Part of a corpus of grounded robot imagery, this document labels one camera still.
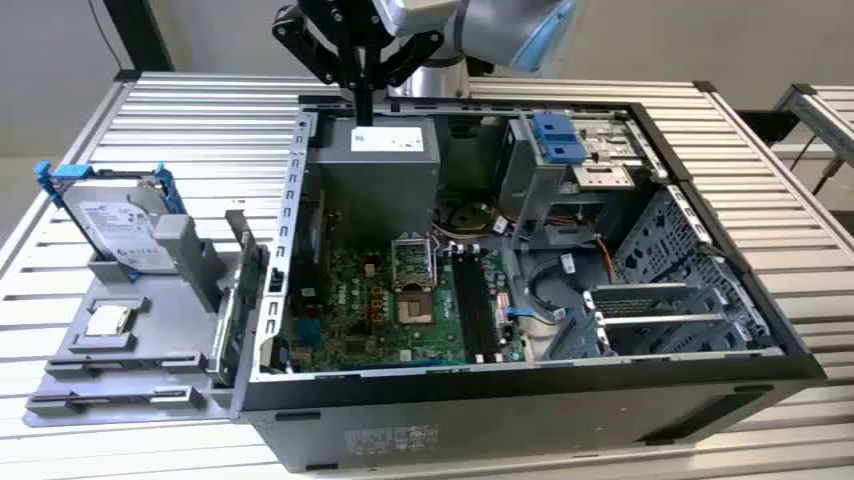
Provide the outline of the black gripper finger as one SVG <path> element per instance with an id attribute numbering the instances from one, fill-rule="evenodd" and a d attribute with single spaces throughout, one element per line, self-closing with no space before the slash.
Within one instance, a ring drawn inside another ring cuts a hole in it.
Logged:
<path id="1" fill-rule="evenodd" d="M 272 22 L 272 35 L 289 53 L 301 62 L 314 77 L 326 85 L 337 83 L 352 94 L 356 125 L 364 126 L 364 77 L 357 50 L 344 40 L 330 45 L 312 47 L 305 40 L 305 18 L 296 4 L 282 6 Z"/>
<path id="2" fill-rule="evenodd" d="M 381 50 L 393 37 L 382 29 L 370 29 L 364 35 L 364 125 L 372 125 L 373 92 L 388 86 L 400 86 L 424 64 L 444 42 L 437 30 L 409 37 L 398 50 L 381 59 Z"/>

